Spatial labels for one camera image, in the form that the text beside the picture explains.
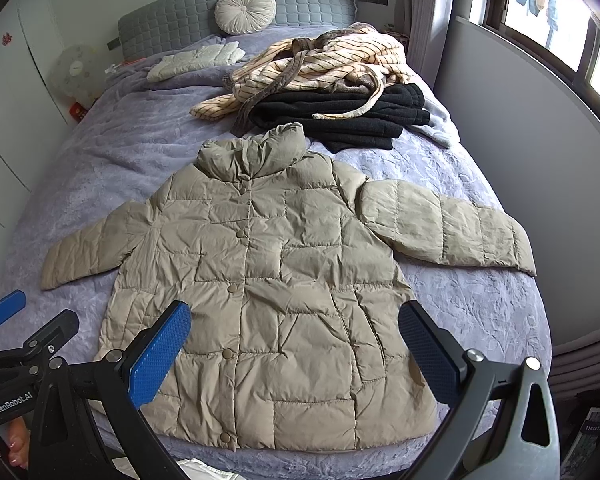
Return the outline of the person's left hand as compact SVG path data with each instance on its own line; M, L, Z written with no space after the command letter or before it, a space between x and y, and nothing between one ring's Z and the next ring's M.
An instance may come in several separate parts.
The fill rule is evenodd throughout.
M9 465L29 469L30 431L23 417L12 419L7 427Z

